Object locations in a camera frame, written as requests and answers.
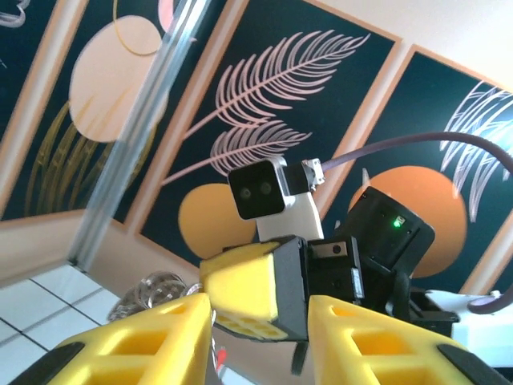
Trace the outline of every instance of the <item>orange circle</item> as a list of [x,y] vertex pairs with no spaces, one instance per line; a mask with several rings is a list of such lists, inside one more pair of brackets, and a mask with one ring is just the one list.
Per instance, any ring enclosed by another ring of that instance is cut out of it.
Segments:
[[[434,229],[434,242],[414,277],[438,274],[456,261],[467,238],[467,208],[452,180],[430,168],[403,166],[370,178],[370,186],[389,194]],[[349,208],[364,189],[356,191]]]
[[188,248],[202,259],[251,242],[257,230],[255,221],[240,219],[227,184],[194,188],[180,205],[178,224]]

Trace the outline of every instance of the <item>black cable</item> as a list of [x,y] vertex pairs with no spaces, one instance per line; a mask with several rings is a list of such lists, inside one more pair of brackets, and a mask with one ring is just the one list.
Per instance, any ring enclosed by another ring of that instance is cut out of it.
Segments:
[[[382,140],[381,142],[367,144],[365,147],[359,148],[351,152],[347,152],[344,155],[337,156],[331,160],[326,161],[322,164],[322,171],[326,172],[331,168],[335,168],[355,160],[365,155],[370,155],[375,152],[387,150],[389,148],[395,148],[404,144],[420,143],[420,142],[431,142],[431,141],[450,141],[450,142],[461,142],[470,144],[481,148],[482,150],[489,152],[495,157],[503,167],[510,173],[513,174],[513,158],[504,151],[500,146],[490,142],[480,136],[463,134],[461,132],[426,132],[422,134],[414,134],[407,136],[399,136],[398,138]],[[504,309],[505,307],[513,303],[513,284],[506,290],[506,292],[498,298],[489,299],[481,298],[477,301],[470,302],[468,309],[472,313],[476,314],[490,314],[495,311]]]

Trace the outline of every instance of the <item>palm leaf illustration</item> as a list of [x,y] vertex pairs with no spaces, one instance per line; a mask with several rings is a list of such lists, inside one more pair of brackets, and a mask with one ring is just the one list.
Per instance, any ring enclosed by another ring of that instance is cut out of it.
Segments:
[[[481,136],[513,155],[513,143],[509,139],[513,130],[512,113],[513,95],[510,92],[478,82],[463,98],[444,131]],[[472,176],[469,196],[469,217],[472,222],[475,222],[483,191],[499,166],[499,162],[489,153],[469,144],[442,142],[440,150],[445,151],[442,171],[445,171],[452,160],[458,157],[453,175],[456,194],[462,190],[473,167],[477,164]],[[503,180],[508,178],[509,173],[503,170]]]
[[189,128],[188,138],[218,117],[233,127],[254,128],[275,116],[274,110],[292,108],[324,88],[337,65],[370,37],[315,31],[283,38],[261,55],[228,66],[216,91],[216,110]]
[[169,184],[207,164],[214,167],[222,176],[227,176],[234,168],[271,156],[281,156],[311,135],[311,132],[304,134],[287,128],[281,120],[266,122],[254,130],[244,127],[232,128],[217,137],[208,159],[170,175],[162,181],[162,185]]

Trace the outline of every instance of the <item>white tile floor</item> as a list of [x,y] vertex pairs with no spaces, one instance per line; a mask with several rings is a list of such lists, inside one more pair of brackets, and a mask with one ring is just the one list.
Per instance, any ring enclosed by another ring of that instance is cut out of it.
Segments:
[[[118,300],[68,265],[0,289],[0,385],[64,339],[107,323]],[[229,368],[222,381],[252,385]]]

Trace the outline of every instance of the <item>camera lens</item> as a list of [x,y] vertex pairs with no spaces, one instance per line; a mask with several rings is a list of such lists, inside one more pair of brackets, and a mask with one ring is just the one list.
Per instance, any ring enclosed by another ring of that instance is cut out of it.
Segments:
[[249,188],[244,187],[243,189],[241,189],[240,197],[242,199],[249,199],[250,196],[251,196],[251,191],[249,191]]
[[269,195],[271,193],[271,189],[272,189],[272,187],[271,187],[271,184],[269,182],[264,182],[260,186],[260,191],[264,195]]

